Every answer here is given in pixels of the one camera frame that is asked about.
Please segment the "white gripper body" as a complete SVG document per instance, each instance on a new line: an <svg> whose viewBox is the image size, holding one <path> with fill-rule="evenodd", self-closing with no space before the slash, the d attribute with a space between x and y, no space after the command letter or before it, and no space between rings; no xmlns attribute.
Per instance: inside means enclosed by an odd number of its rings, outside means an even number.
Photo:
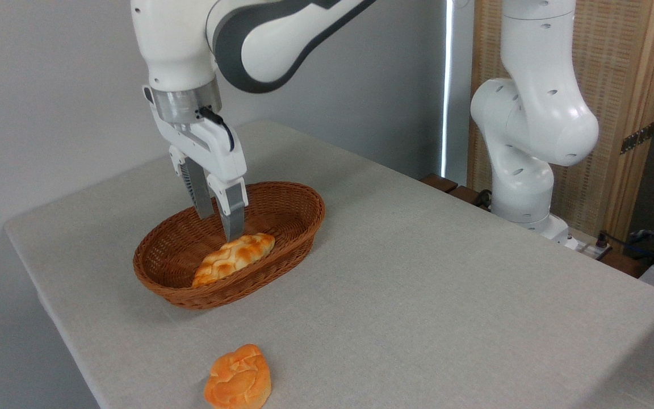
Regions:
<svg viewBox="0 0 654 409"><path fill-rule="evenodd" d="M182 175L180 165L185 157L191 158L209 174L223 183L242 178L247 171L244 153L238 136L210 120L194 124L170 124L158 116L155 123L171 147L174 170Z"/></svg>

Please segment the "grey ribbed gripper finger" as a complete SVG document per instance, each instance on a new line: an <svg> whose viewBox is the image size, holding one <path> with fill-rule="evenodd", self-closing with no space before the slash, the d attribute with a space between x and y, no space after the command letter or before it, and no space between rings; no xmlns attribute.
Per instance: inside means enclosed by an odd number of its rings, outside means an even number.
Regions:
<svg viewBox="0 0 654 409"><path fill-rule="evenodd" d="M215 195L226 241L231 243L244 234L245 210L249 204L243 178L222 181L215 174L207 177L208 188Z"/></svg>
<svg viewBox="0 0 654 409"><path fill-rule="evenodd" d="M200 219L210 217L213 214L213 205L203 167L177 147L169 147L169 154L174 170L184 182L198 217Z"/></svg>

